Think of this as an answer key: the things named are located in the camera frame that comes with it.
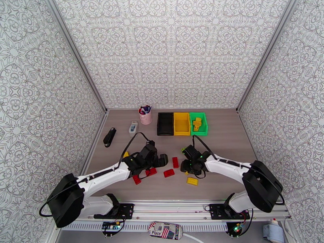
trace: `yellow building block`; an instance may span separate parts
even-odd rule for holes
[[[198,179],[188,177],[188,178],[187,178],[187,183],[188,183],[188,184],[191,184],[191,185],[198,186]]]
[[[199,130],[199,126],[195,125],[194,132],[197,132]]]
[[[199,126],[199,127],[201,126],[201,122],[200,122],[200,121],[194,121],[193,124],[194,124],[195,126]]]

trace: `white wall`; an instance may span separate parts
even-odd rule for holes
[[[324,0],[300,0],[240,115],[303,242],[323,242]]]
[[[235,108],[287,0],[56,0],[108,108]]]
[[[43,242],[38,210],[77,174],[103,110],[44,0],[0,0],[0,242]]]

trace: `storage bin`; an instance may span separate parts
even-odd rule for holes
[[[173,112],[158,113],[157,134],[173,135]]]
[[[174,135],[190,135],[191,124],[188,112],[174,112]]]
[[[190,125],[191,125],[191,135],[200,135],[200,136],[207,136],[208,134],[208,123],[206,114],[204,112],[190,112]],[[196,120],[196,117],[201,118],[201,126],[199,130],[194,132],[194,124],[193,122]]]

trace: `wooden tabletop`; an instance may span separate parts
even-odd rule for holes
[[[180,168],[174,169],[175,175],[164,178],[163,172],[173,168],[172,157],[178,157],[179,165],[185,159],[181,149],[192,144],[192,136],[157,136],[156,125],[158,112],[205,112],[209,126],[208,136],[202,140],[214,153],[224,158],[240,161],[254,162],[256,160],[252,147],[244,132],[243,126],[234,109],[201,109],[201,110],[152,110],[153,121],[149,125],[142,125],[136,110],[110,110],[106,124],[99,138],[96,150],[92,157],[87,173],[99,171],[118,162],[123,149],[131,139],[128,129],[131,121],[139,123],[138,130],[143,132],[148,139],[156,143],[158,155],[168,155],[169,163],[165,167],[157,168],[158,173],[142,180],[136,185],[132,178],[117,182],[96,193],[102,196],[113,193],[118,199],[129,200],[184,200],[184,199],[226,199],[232,192],[241,192],[243,185],[216,173],[207,173],[206,178],[198,181],[198,186],[187,184],[186,175]],[[109,148],[105,148],[103,139],[115,127],[117,132]],[[201,153],[204,147],[195,140],[196,149]],[[145,139],[138,135],[130,147],[129,153],[141,151],[145,146]]]

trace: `green bin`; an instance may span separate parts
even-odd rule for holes
[[[190,123],[191,123],[191,135],[207,136],[208,134],[208,124],[206,114],[204,112],[189,112]],[[201,126],[197,132],[194,131],[193,122],[196,120],[196,117],[201,118]]]

